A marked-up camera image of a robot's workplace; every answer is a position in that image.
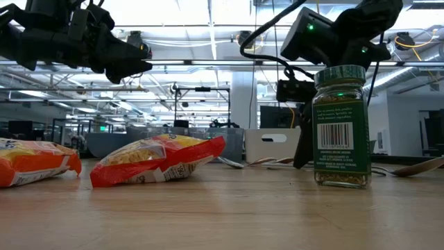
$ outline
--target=desk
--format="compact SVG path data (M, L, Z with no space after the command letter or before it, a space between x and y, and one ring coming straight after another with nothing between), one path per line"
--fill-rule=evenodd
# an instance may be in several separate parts
M318 187L312 169L208 164L183 181L93 190L84 162L0 190L2 249L442 249L444 170Z

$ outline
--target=chip bag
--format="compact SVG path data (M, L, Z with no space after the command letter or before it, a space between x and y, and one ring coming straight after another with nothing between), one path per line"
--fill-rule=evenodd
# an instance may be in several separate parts
M182 135L159 135L138 140L97 163L90 175L92 186L186 178L198 166L218 157L224 148L223 137L200 140Z
M77 151L52 142L0 138L0 187L24 185L63 174L80 173Z

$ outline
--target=table surface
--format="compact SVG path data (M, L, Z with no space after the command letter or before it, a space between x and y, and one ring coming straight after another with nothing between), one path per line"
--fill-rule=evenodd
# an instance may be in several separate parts
M74 173L0 190L1 249L442 249L444 169L318 187L312 169L208 164L92 189Z

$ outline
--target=glass jar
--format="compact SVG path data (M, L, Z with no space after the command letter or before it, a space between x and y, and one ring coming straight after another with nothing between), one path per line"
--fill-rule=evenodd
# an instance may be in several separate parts
M371 181L366 71L341 65L318 72L313 98L314 178L319 185L365 189Z

